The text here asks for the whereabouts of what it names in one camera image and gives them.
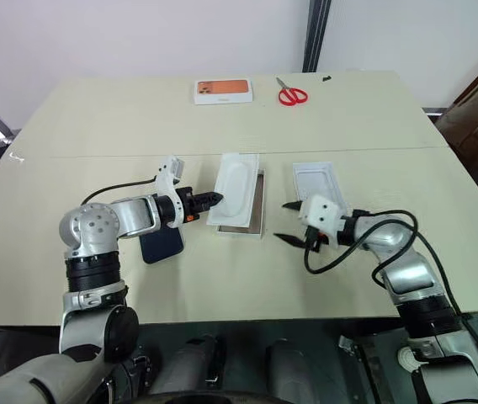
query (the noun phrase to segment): scissors blade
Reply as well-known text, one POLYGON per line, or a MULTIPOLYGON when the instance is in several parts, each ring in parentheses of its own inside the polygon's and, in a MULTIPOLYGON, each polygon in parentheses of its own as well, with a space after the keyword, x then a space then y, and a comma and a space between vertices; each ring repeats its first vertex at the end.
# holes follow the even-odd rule
POLYGON ((288 88, 289 88, 289 87, 286 86, 286 85, 284 84, 284 82, 283 82, 282 80, 280 80, 278 77, 276 77, 276 81, 277 81, 278 84, 280 84, 280 87, 281 87, 281 88, 285 88, 285 89, 288 89, 288 88))

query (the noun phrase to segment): cable connector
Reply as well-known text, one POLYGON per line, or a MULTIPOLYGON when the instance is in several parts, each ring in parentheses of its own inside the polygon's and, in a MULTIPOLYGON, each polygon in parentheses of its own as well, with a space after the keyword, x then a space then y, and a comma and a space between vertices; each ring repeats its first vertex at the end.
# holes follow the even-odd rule
POLYGON ((362 209, 353 209, 353 213, 351 214, 351 217, 360 217, 360 216, 369 216, 370 212, 368 210, 362 210, 362 209))
POLYGON ((312 249, 312 247, 314 247, 314 244, 317 241, 319 230, 313 226, 308 226, 306 228, 305 235, 306 235, 306 240, 305 240, 306 248, 312 249))

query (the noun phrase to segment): silver robot arm segment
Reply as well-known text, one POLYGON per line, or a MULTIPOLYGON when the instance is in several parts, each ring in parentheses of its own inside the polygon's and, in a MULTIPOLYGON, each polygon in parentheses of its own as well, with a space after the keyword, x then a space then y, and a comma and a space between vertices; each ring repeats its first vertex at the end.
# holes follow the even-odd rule
MULTIPOLYGON (((361 212, 345 216, 329 199, 314 195, 303 202, 300 219, 333 242, 347 246, 377 223, 397 219, 361 212)), ((360 247, 383 263, 398 253, 411 235, 408 228, 391 223, 375 230, 360 247)), ((429 261, 411 247, 380 274, 409 334, 409 346, 418 360, 428 362, 413 374, 419 402, 478 402, 478 348, 461 326, 429 261)))
POLYGON ((216 205, 222 195, 175 189, 183 162, 168 157, 156 176, 157 195, 111 204, 87 203, 60 223, 68 292, 63 295, 59 354, 32 359, 0 377, 0 402, 86 402, 138 337, 138 318, 126 305, 118 239, 179 227, 216 205))

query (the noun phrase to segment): black cable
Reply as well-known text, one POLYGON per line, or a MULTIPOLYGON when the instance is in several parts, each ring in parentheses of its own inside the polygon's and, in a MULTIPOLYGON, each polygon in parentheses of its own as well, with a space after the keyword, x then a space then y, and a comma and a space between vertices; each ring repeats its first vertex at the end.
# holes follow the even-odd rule
MULTIPOLYGON (((411 226, 409 226, 407 223, 404 226, 407 227, 408 229, 411 229, 411 226)), ((422 235, 422 233, 418 232, 417 237, 420 239, 422 244, 424 244, 424 247, 426 247, 426 249, 432 256, 433 261, 435 262, 435 265, 438 268, 439 274, 441 275, 441 280, 443 281, 443 286, 447 293, 447 297, 449 298, 450 304, 454 308, 454 313, 456 314, 456 316, 459 317, 462 324, 464 325, 464 327, 467 329, 467 331, 469 332, 469 334, 475 341, 476 347, 478 348, 478 334, 475 331, 475 329, 467 321, 466 315, 462 313, 461 309, 459 308, 459 305, 456 302, 456 299, 454 298, 454 294, 452 293, 452 289, 450 288, 449 278, 447 277, 447 274, 444 271, 444 267, 441 264, 441 260, 439 259, 439 256, 433 249, 432 245, 428 242, 426 237, 422 235)))
MULTIPOLYGON (((367 216, 377 216, 377 215, 390 215, 390 214, 408 215, 413 221, 413 226, 409 225, 405 221, 400 221, 400 220, 397 220, 397 219, 387 219, 385 221, 380 221, 380 222, 376 223, 375 225, 373 225, 372 227, 370 227, 358 240, 356 240, 351 246, 349 246, 349 248, 340 257, 338 257, 337 259, 335 259, 334 261, 332 261, 328 265, 326 265, 322 268, 319 268, 319 269, 312 269, 312 268, 310 268, 310 265, 308 264, 309 253, 310 253, 313 242, 317 238, 317 232, 318 232, 317 229, 314 229, 313 227, 309 228, 308 231, 307 231, 306 249, 305 249, 305 256, 304 256, 304 264, 305 264, 306 269, 311 274, 322 274, 322 273, 328 271, 329 269, 332 269, 332 268, 336 267, 344 259, 349 257, 349 255, 351 255, 351 253, 355 249, 357 249, 357 247, 359 247, 366 240, 366 238, 368 238, 368 236, 371 235, 375 230, 379 229, 382 226, 388 225, 390 223, 398 223, 398 224, 404 226, 405 228, 411 230, 412 231, 412 236, 410 237, 410 239, 408 240, 406 245, 404 245, 404 247, 398 253, 391 256, 389 259, 385 260, 383 263, 381 263, 380 265, 378 265, 374 269, 374 271, 372 272, 372 275, 371 275, 372 280, 376 284, 381 286, 382 288, 385 288, 385 286, 377 279, 376 275, 379 273, 379 271, 381 269, 385 268, 387 265, 389 265, 390 263, 397 260, 409 248, 411 248, 411 245, 414 243, 416 237, 418 237, 420 239, 420 241, 424 244, 426 249, 429 251, 429 253, 432 255, 433 261, 435 262, 435 264, 438 268, 439 274, 441 275, 441 280, 443 281, 443 286, 446 290, 447 297, 449 298, 450 304, 454 308, 454 313, 462 321, 462 324, 467 329, 467 331, 469 332, 471 337, 474 339, 476 347, 478 348, 478 334, 476 333, 475 329, 467 322, 467 318, 465 318, 465 315, 462 313, 461 309, 459 308, 459 305, 456 302, 456 299, 454 298, 454 294, 452 293, 452 290, 450 288, 449 279, 447 277, 447 274, 444 271, 444 267, 441 264, 441 260, 439 259, 439 256, 437 255, 437 253, 433 249, 432 245, 428 242, 426 237, 423 236, 422 233, 420 233, 418 231, 417 218, 414 215, 412 215, 410 212, 407 212, 406 210, 386 210, 384 212, 379 212, 379 213, 375 213, 375 214, 366 214, 366 215, 367 216)), ((459 402, 459 401, 449 401, 449 403, 456 403, 456 402, 459 402)))
POLYGON ((374 231, 376 231, 377 229, 379 229, 382 226, 389 225, 389 224, 392 224, 392 223, 405 225, 407 228, 411 228, 412 229, 412 234, 411 234, 409 240, 407 241, 407 243, 404 245, 404 247, 401 248, 401 250, 399 252, 397 252, 392 257, 386 259, 383 263, 378 265, 378 267, 376 267, 376 269, 374 271, 379 272, 381 269, 383 269, 384 267, 386 267, 390 263, 393 263, 394 261, 396 261, 399 257, 401 257, 403 254, 405 254, 406 251, 409 248, 411 248, 412 244, 415 242, 415 238, 417 237, 417 233, 418 233, 417 218, 411 212, 408 212, 407 210, 385 210, 385 211, 379 212, 379 213, 365 214, 365 216, 379 216, 379 215, 407 215, 413 221, 413 227, 408 225, 405 221, 402 221, 402 220, 399 220, 399 219, 387 219, 387 220, 384 220, 384 221, 380 221, 380 222, 374 224, 372 227, 370 227, 367 231, 365 231, 364 234, 358 240, 356 240, 351 246, 349 246, 348 249, 346 251, 344 251, 343 254, 340 257, 338 257, 334 261, 330 262, 329 264, 327 264, 324 267, 321 267, 319 269, 312 269, 309 262, 308 262, 308 257, 310 256, 310 251, 311 251, 311 248, 312 248, 312 244, 315 241, 314 236, 317 237, 317 229, 315 229, 315 231, 311 231, 311 229, 314 229, 314 228, 313 227, 309 228, 309 231, 307 232, 307 237, 306 237, 306 248, 305 248, 305 255, 304 255, 304 259, 303 259, 306 270, 308 272, 310 272, 311 274, 318 275, 318 274, 323 274, 324 272, 328 271, 329 269, 333 269, 334 267, 339 265, 344 259, 349 257, 349 255, 351 255, 351 253, 353 251, 355 251, 374 231))
POLYGON ((99 189, 98 191, 95 191, 93 192, 92 194, 88 195, 86 197, 85 200, 82 201, 82 203, 80 204, 80 206, 82 205, 85 205, 91 198, 93 198, 94 196, 97 196, 99 194, 101 194, 102 192, 106 192, 106 191, 110 191, 112 189, 117 189, 117 188, 123 188, 123 187, 134 187, 135 185, 144 185, 146 183, 153 183, 155 182, 155 180, 157 179, 157 176, 151 178, 151 179, 147 179, 145 181, 138 181, 136 183, 118 183, 117 185, 111 185, 109 187, 106 187, 106 188, 102 188, 102 189, 99 189))

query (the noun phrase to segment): orange label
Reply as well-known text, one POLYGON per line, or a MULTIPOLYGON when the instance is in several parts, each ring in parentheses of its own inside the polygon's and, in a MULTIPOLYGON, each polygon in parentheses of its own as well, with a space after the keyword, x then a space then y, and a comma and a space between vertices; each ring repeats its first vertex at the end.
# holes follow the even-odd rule
POLYGON ((198 94, 233 94, 248 93, 247 80, 217 80, 199 82, 198 94))

